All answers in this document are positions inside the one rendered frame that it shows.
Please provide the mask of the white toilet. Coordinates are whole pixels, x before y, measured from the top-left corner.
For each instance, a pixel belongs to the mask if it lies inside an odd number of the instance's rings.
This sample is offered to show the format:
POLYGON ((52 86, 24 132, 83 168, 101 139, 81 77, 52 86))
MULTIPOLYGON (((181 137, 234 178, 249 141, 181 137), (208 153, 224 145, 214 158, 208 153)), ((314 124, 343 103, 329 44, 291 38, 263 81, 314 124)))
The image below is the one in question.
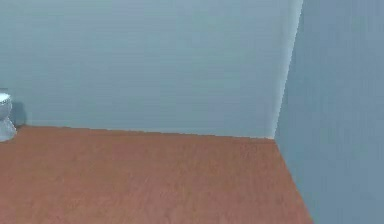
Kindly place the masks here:
POLYGON ((0 142, 9 141, 17 134, 16 127, 10 119, 12 106, 11 95, 0 91, 0 142))

